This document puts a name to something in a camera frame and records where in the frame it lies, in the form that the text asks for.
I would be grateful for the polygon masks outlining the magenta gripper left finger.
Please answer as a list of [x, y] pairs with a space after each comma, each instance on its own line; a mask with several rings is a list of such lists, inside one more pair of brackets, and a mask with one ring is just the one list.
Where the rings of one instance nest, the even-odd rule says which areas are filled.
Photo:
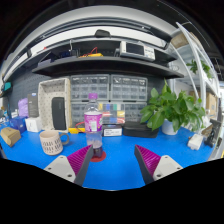
[[93, 146], [88, 145], [69, 156], [58, 156], [44, 170], [82, 186], [92, 157]]

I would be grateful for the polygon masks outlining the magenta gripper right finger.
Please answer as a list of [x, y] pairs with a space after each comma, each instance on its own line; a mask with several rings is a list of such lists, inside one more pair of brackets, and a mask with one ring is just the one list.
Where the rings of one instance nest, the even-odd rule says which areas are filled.
[[159, 156], [140, 145], [135, 146], [134, 155], [138, 161], [145, 184], [160, 180], [182, 169], [182, 166], [170, 156]]

